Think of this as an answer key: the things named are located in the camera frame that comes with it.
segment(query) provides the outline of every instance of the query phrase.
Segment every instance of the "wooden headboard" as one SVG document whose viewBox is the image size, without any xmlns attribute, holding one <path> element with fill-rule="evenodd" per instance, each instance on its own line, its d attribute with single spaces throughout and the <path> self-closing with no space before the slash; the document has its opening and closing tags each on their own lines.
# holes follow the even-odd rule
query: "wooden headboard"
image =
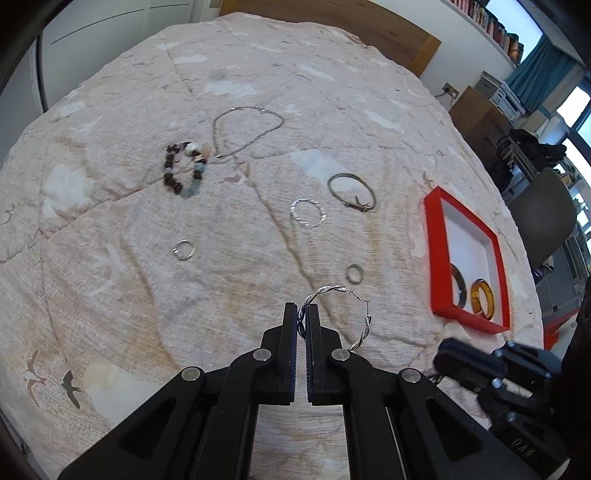
<svg viewBox="0 0 591 480">
<path fill-rule="evenodd" d="M 417 77 L 441 44 L 414 23 L 368 0 L 223 0 L 220 15 L 233 12 L 342 28 Z"/>
</svg>

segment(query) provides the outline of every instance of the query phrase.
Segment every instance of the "silver chain necklace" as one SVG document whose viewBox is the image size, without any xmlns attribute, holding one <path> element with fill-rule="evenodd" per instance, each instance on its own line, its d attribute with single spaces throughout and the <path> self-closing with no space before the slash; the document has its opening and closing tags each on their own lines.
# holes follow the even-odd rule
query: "silver chain necklace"
<svg viewBox="0 0 591 480">
<path fill-rule="evenodd" d="M 261 133 L 260 135 L 257 135 L 254 139 L 252 139 L 250 142 L 248 142 L 246 145 L 243 145 L 242 147 L 234 150 L 233 152 L 230 153 L 226 153 L 224 155 L 220 154 L 220 148 L 219 145 L 217 143 L 217 121 L 220 120 L 221 117 L 223 117 L 224 115 L 226 115 L 227 113 L 233 112 L 235 110 L 246 110 L 247 108 L 250 108 L 252 110 L 257 110 L 260 113 L 270 113 L 271 115 L 275 115 L 279 120 L 281 120 L 281 123 L 279 125 L 277 125 L 276 127 L 270 128 L 269 130 L 264 131 L 263 133 Z M 246 147 L 249 147 L 250 145 L 252 145 L 254 142 L 256 142 L 257 140 L 259 140 L 260 138 L 264 137 L 265 135 L 267 135 L 268 133 L 272 132 L 273 130 L 277 130 L 279 127 L 281 127 L 283 124 L 285 123 L 285 118 L 283 118 L 283 116 L 280 113 L 274 112 L 273 110 L 269 110 L 267 108 L 263 108 L 261 106 L 256 106 L 256 105 L 248 105 L 248 106 L 237 106 L 237 107 L 232 107 L 230 108 L 230 110 L 226 110 L 225 112 L 220 113 L 215 120 L 213 121 L 213 146 L 216 149 L 216 156 L 214 158 L 226 158 L 229 157 L 230 155 L 234 155 L 242 150 L 244 150 Z"/>
</svg>

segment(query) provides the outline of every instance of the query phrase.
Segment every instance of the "silver textured ring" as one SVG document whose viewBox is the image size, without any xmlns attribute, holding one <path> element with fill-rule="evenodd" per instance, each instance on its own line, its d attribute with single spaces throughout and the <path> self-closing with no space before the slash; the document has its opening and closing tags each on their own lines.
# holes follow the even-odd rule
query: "silver textured ring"
<svg viewBox="0 0 591 480">
<path fill-rule="evenodd" d="M 351 270 L 357 270 L 359 272 L 359 280 L 353 280 L 351 278 Z M 361 267 L 361 265 L 358 265 L 356 263 L 351 263 L 351 265 L 347 267 L 347 270 L 345 270 L 345 278 L 353 285 L 359 285 L 363 281 L 363 274 L 363 268 Z"/>
<path fill-rule="evenodd" d="M 306 203 L 311 203 L 312 205 L 314 205 L 316 208 L 318 208 L 319 212 L 320 212 L 320 222 L 318 223 L 308 223 L 303 221 L 298 214 L 296 213 L 296 205 L 300 202 L 306 202 Z M 297 199 L 294 200 L 293 203 L 291 204 L 291 216 L 294 218 L 294 220 L 304 226 L 308 226 L 310 228 L 314 228 L 319 226 L 322 222 L 324 222 L 326 220 L 326 212 L 324 211 L 324 209 L 322 208 L 322 205 L 319 204 L 317 201 L 312 200 L 312 199 Z"/>
<path fill-rule="evenodd" d="M 189 245 L 191 247 L 191 253 L 189 253 L 188 255 L 181 255 L 181 252 L 179 251 L 179 247 L 181 245 Z M 197 251 L 197 249 L 195 248 L 195 245 L 193 245 L 189 240 L 185 239 L 185 240 L 181 240 L 180 242 L 177 242 L 177 244 L 174 246 L 173 248 L 173 253 L 174 255 L 181 261 L 184 262 L 185 260 L 188 260 L 189 258 L 191 258 L 195 252 Z"/>
</svg>

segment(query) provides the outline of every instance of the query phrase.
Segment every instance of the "blue curtain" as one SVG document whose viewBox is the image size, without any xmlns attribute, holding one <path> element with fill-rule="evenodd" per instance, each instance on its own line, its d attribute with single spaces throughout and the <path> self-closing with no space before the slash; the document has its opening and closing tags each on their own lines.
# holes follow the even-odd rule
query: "blue curtain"
<svg viewBox="0 0 591 480">
<path fill-rule="evenodd" d="M 533 51 L 505 80 L 528 113 L 533 113 L 576 65 L 542 35 Z"/>
</svg>

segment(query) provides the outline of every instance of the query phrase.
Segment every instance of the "chair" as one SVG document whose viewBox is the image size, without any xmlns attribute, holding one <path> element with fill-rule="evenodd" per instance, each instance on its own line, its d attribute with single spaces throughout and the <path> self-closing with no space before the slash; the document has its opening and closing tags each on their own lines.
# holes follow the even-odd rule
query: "chair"
<svg viewBox="0 0 591 480">
<path fill-rule="evenodd" d="M 556 252 L 577 221 L 570 193 L 552 168 L 542 170 L 508 208 L 531 268 Z"/>
</svg>

